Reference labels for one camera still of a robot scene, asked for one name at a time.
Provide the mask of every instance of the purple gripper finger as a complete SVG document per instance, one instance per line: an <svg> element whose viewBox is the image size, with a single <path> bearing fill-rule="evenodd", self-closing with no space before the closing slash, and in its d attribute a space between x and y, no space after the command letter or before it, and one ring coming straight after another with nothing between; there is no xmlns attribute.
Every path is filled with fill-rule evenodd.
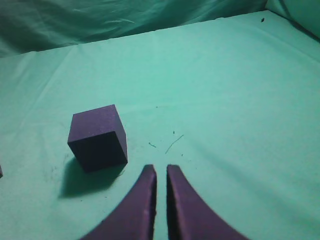
<svg viewBox="0 0 320 240"><path fill-rule="evenodd" d="M122 202L81 240L152 240L156 215L157 174L145 165Z"/></svg>
<svg viewBox="0 0 320 240"><path fill-rule="evenodd" d="M166 170L170 240L248 240L211 210L178 165L168 165Z"/></svg>

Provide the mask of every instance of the green cloth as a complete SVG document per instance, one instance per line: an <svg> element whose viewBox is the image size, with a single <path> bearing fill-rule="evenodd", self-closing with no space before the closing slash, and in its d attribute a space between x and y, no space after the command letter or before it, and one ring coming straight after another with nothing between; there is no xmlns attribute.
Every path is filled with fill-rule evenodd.
<svg viewBox="0 0 320 240"><path fill-rule="evenodd" d="M0 57L247 14L267 0L2 0Z"/></svg>
<svg viewBox="0 0 320 240"><path fill-rule="evenodd" d="M320 38L320 0L268 0L266 7Z"/></svg>
<svg viewBox="0 0 320 240"><path fill-rule="evenodd" d="M250 239L319 240L319 76L319 42L270 11L0 59L1 239L80 238L146 164L154 239L168 239L178 164ZM110 104L128 164L86 175L67 145L72 115Z"/></svg>

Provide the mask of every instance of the purple cube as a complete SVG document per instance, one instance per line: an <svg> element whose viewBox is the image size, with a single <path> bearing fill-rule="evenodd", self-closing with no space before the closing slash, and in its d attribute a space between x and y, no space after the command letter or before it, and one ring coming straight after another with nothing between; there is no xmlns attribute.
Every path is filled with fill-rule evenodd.
<svg viewBox="0 0 320 240"><path fill-rule="evenodd" d="M126 133L115 105L74 114L68 145L87 173L128 162Z"/></svg>

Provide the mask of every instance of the teal fabric backdrop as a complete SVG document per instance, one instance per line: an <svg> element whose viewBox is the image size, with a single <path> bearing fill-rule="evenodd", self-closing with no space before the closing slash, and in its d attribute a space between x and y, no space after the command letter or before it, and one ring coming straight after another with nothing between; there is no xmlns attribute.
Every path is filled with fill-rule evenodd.
<svg viewBox="0 0 320 240"><path fill-rule="evenodd" d="M261 10L266 0L0 0L0 57Z"/></svg>

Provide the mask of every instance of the table surface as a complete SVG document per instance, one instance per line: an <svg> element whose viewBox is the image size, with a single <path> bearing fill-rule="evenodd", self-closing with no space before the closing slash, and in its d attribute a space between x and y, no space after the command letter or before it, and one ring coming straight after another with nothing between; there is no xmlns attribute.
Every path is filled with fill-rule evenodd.
<svg viewBox="0 0 320 240"><path fill-rule="evenodd" d="M320 44L262 11L0 59L2 240L73 240L166 166L253 240L320 236ZM128 164L84 174L72 115L116 104Z"/></svg>

